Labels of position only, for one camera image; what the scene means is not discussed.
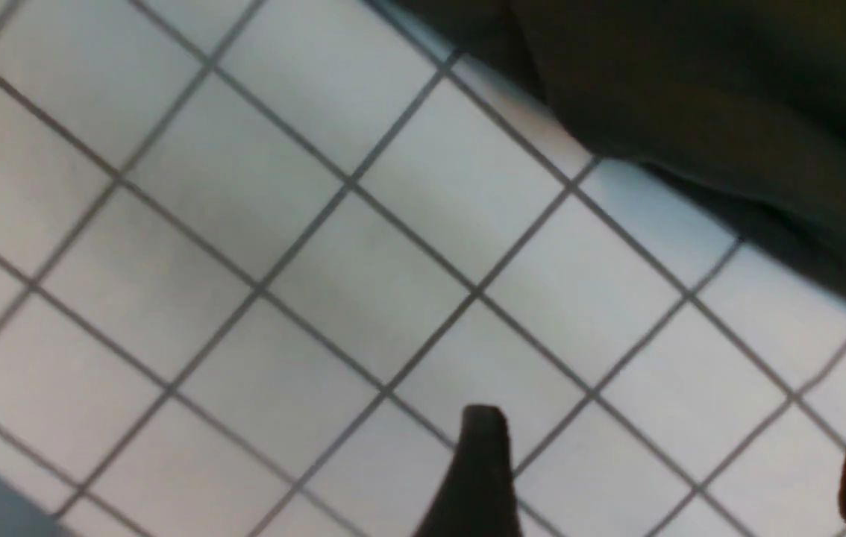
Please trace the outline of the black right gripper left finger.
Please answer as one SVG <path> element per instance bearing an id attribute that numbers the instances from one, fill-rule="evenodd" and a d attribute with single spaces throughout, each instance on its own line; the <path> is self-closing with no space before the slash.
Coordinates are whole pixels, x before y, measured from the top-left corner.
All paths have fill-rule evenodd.
<path id="1" fill-rule="evenodd" d="M 416 536 L 521 536 L 507 419 L 490 405 L 462 411 L 453 458 Z"/>

